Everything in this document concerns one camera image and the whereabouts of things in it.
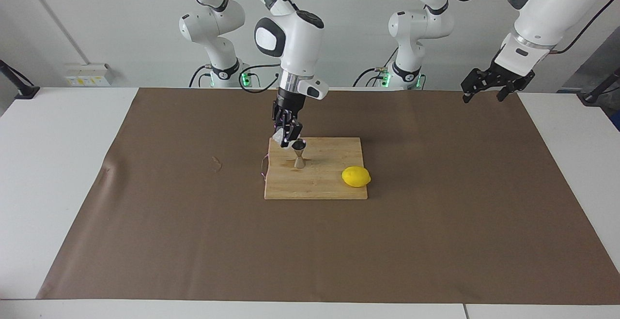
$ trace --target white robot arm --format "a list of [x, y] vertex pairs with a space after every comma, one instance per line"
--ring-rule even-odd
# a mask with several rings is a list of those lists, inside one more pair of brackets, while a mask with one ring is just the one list
[[423, 10], [397, 12], [390, 17], [389, 33], [398, 42], [398, 54], [388, 63], [389, 87], [410, 89], [416, 84], [425, 56], [420, 39], [447, 37], [454, 29], [448, 0], [421, 0]]
[[502, 87], [502, 101], [511, 92], [523, 90], [534, 78], [532, 68], [551, 52], [566, 31], [585, 15], [596, 0], [508, 0], [519, 17], [512, 32], [491, 61], [481, 71], [474, 68], [461, 83], [463, 100], [468, 103], [479, 91]]
[[[257, 48], [281, 61], [279, 92], [273, 103], [274, 138], [288, 147], [299, 137], [302, 125], [297, 114], [306, 96], [323, 99], [327, 83], [317, 79], [315, 66], [319, 57], [324, 24], [321, 19], [299, 10], [292, 0], [260, 0], [271, 13], [263, 17], [254, 30]], [[179, 26], [189, 41], [202, 44], [211, 59], [216, 87], [239, 87], [242, 63], [233, 44], [220, 35], [245, 23], [240, 4], [233, 0], [197, 0], [207, 9], [184, 15]]]

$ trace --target yellow lemon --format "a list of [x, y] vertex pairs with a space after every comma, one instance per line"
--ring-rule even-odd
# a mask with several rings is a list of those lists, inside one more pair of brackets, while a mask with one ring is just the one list
[[370, 173], [365, 167], [348, 167], [342, 171], [342, 179], [351, 187], [364, 187], [370, 182]]

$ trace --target cutting board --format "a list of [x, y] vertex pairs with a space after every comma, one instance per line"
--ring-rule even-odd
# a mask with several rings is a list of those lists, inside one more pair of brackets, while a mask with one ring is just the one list
[[364, 166], [358, 137], [308, 137], [303, 158], [306, 166], [295, 169], [295, 152], [269, 142], [269, 168], [265, 199], [367, 199], [366, 187], [350, 187], [341, 173], [350, 166]]

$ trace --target white table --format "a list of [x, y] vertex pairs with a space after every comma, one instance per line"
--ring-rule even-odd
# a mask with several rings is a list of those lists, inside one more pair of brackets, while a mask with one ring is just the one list
[[[47, 88], [33, 100], [16, 101], [0, 118], [0, 298], [37, 294], [136, 92]], [[519, 96], [620, 270], [620, 133], [600, 110], [582, 106], [574, 95]], [[464, 309], [461, 304], [2, 301], [0, 318], [89, 313], [92, 318], [465, 319]], [[620, 318], [620, 306], [468, 305], [467, 310], [470, 319]]]

